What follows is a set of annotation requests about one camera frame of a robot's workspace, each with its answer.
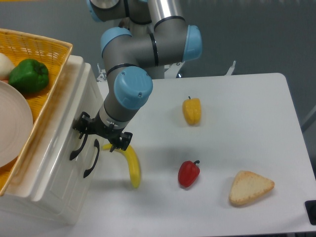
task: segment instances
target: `black handle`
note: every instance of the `black handle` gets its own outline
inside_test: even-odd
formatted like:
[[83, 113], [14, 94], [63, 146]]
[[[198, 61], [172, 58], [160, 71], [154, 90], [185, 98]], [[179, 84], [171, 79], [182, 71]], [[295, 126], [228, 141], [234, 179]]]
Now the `black handle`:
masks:
[[88, 139], [88, 134], [85, 134], [81, 146], [79, 147], [78, 150], [72, 151], [70, 153], [69, 160], [73, 160], [74, 158], [76, 158], [80, 154], [80, 152], [83, 150], [83, 148], [85, 146], [85, 143], [87, 142], [87, 139]]
[[100, 153], [100, 144], [99, 144], [98, 139], [94, 140], [94, 147], [96, 147], [98, 149], [97, 156], [95, 157], [95, 160], [94, 160], [94, 163], [93, 163], [92, 167], [90, 169], [86, 169], [84, 171], [83, 178], [89, 176], [89, 174], [91, 174], [91, 172], [93, 171], [95, 165], [97, 164], [97, 161], [98, 161], [98, 158], [99, 158], [99, 153]]

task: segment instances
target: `toast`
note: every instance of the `toast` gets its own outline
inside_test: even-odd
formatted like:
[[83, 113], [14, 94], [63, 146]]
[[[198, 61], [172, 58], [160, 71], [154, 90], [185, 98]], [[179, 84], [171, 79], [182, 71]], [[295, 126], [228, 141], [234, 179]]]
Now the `toast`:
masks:
[[272, 180], [259, 174], [240, 171], [232, 184], [229, 201], [236, 206], [244, 205], [268, 193], [274, 186]]

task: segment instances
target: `orange basket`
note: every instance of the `orange basket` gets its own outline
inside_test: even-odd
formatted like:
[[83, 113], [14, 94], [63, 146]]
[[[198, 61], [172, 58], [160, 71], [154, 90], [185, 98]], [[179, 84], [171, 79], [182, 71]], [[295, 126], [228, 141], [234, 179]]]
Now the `orange basket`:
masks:
[[23, 94], [31, 108], [34, 125], [20, 155], [0, 167], [0, 196], [4, 195], [11, 179], [23, 163], [39, 124], [51, 104], [51, 97], [72, 48], [72, 44], [56, 39], [0, 29], [0, 53], [5, 54], [15, 66], [24, 59], [33, 58], [44, 63], [49, 71], [49, 84], [45, 89], [38, 93]]

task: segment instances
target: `banana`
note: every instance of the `banana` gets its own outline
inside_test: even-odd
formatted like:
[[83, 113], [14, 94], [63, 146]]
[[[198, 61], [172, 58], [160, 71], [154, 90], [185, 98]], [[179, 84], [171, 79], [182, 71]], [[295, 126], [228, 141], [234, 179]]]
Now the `banana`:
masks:
[[[106, 151], [106, 150], [109, 150], [111, 146], [112, 144], [109, 143], [109, 144], [104, 145], [102, 149]], [[131, 145], [129, 145], [126, 151], [123, 151], [121, 149], [114, 149], [114, 151], [119, 152], [125, 156], [128, 163], [130, 182], [132, 183], [134, 188], [138, 188], [138, 186], [140, 185], [140, 180], [141, 180], [141, 172], [140, 172], [138, 157], [134, 149], [132, 148]]]

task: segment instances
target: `blue joint cap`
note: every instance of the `blue joint cap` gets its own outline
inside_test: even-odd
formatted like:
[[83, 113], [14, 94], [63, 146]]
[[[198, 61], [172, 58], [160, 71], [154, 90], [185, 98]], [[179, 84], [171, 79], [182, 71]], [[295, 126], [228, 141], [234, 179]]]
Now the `blue joint cap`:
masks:
[[129, 110], [138, 110], [146, 104], [153, 90], [153, 81], [147, 72], [130, 66], [122, 70], [114, 82], [114, 95]]
[[182, 62], [200, 58], [202, 54], [202, 36], [197, 26], [188, 26], [187, 41]]
[[87, 2], [87, 5], [88, 5], [88, 8], [89, 8], [89, 11], [90, 11], [90, 14], [92, 16], [92, 19], [95, 21], [95, 22], [101, 22], [100, 18], [95, 14], [92, 6], [91, 6], [91, 2], [90, 0], [86, 0]]
[[126, 28], [113, 27], [108, 29], [101, 36], [101, 56], [103, 57], [103, 50], [108, 45], [108, 43], [118, 36], [129, 35], [132, 36], [131, 32]]

